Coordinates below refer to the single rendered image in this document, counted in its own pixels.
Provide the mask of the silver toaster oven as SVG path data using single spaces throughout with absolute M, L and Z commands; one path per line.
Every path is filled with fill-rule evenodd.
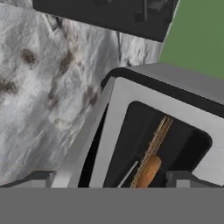
M 148 187 L 166 187 L 168 171 L 188 171 L 224 187 L 223 80 L 167 64 L 116 68 L 110 101 L 94 135 L 80 187 L 130 187 L 161 120 L 173 119 L 157 155 L 162 164 Z

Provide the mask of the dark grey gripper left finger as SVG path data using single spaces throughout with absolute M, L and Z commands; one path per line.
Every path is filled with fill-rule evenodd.
M 2 188 L 49 188 L 54 176 L 54 171 L 33 171 L 22 179 L 2 185 Z

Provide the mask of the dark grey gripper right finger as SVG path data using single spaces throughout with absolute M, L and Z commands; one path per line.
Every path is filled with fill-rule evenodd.
M 221 188 L 221 185 L 199 179 L 189 171 L 168 171 L 165 186 L 169 188 Z

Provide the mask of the grey toaster oven door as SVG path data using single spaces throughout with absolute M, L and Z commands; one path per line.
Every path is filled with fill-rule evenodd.
M 69 186 L 76 188 L 78 186 L 82 167 L 102 120 L 104 111 L 110 101 L 115 80 L 115 78 L 108 80 L 98 101 L 93 106 L 92 111 L 87 115 L 87 119 L 83 123 L 80 132 L 74 139 L 59 169 L 54 174 L 50 185 L 51 188 L 68 188 Z

